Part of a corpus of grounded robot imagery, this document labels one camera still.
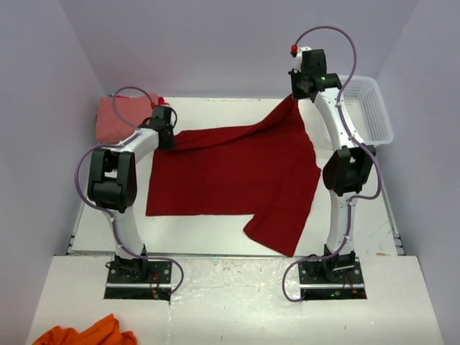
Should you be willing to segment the dark red t shirt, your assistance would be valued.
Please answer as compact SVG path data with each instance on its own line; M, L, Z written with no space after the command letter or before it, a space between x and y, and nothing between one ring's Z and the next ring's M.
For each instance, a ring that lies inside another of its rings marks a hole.
M251 240L294 255L321 169L292 96L256 124L187 130L175 140L154 153L147 216L249 215Z

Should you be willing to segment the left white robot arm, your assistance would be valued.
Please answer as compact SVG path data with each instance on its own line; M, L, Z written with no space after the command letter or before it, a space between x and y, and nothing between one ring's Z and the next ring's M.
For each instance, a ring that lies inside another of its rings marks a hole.
M116 246L111 269L133 282L142 282L150 272L133 209L137 198L137 163L155 150L171 150L176 146L177 120L173 108L154 106L152 115L129 137L91 152L87 196L91 206L105 214L111 227Z

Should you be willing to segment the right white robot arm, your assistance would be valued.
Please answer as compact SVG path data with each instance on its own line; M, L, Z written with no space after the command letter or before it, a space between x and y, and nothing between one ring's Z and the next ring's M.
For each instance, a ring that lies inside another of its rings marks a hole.
M348 83L328 73L325 52L293 45L290 54L295 58L289 72L293 98L307 98L319 110L333 150L322 172L331 198L328 238L323 256L310 256L305 268L328 282L339 282L355 269L354 214L371 173L375 148L356 131L342 98Z

